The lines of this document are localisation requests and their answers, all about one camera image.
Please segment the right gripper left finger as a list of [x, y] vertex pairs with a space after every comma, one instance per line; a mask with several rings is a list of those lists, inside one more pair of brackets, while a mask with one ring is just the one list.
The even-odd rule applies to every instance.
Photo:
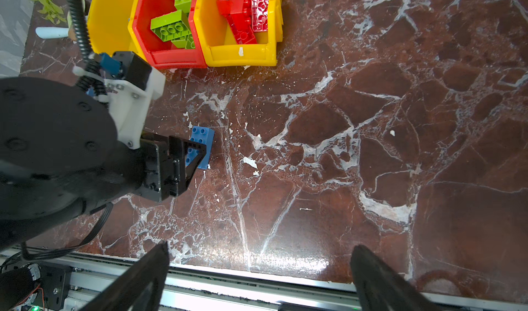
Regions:
[[168, 272], [168, 244], [161, 242], [82, 309], [158, 310]]

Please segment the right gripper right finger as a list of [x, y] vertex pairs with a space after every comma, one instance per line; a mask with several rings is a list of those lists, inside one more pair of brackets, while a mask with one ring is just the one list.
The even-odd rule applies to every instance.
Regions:
[[353, 249], [350, 267], [363, 310], [440, 309], [364, 245]]

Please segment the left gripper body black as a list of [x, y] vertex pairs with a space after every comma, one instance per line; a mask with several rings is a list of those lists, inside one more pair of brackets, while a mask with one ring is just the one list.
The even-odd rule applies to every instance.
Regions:
[[186, 192], [207, 153], [205, 144], [150, 132], [142, 134], [140, 144], [145, 177], [133, 194], [154, 202]]

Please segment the red brick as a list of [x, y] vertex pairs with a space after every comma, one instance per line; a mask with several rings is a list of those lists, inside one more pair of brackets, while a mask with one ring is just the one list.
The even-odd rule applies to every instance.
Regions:
[[250, 0], [243, 0], [241, 12], [232, 13], [233, 0], [217, 0], [217, 8], [230, 26], [237, 44], [256, 44], [252, 30]]
[[268, 31], [268, 4], [269, 0], [252, 1], [252, 30], [253, 32]]
[[232, 0], [230, 17], [238, 30], [247, 28], [246, 0]]

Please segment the small green brick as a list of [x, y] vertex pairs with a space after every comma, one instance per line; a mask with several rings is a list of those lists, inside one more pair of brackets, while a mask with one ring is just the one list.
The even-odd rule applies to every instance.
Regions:
[[186, 49], [186, 50], [195, 49], [195, 41], [191, 34], [188, 34], [185, 37], [173, 39], [171, 42], [177, 49]]

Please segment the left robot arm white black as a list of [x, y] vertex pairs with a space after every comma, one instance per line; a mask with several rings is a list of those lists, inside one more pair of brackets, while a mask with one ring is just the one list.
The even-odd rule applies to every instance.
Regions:
[[143, 132], [118, 140], [109, 111], [43, 78], [1, 80], [1, 248], [27, 242], [129, 193], [162, 202], [185, 192], [206, 146]]

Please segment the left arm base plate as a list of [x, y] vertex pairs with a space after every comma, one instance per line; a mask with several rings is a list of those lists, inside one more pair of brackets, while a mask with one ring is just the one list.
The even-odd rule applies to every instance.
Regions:
[[44, 299], [46, 310], [62, 310], [70, 291], [72, 267], [42, 262], [39, 268], [43, 293], [38, 294], [38, 302]]

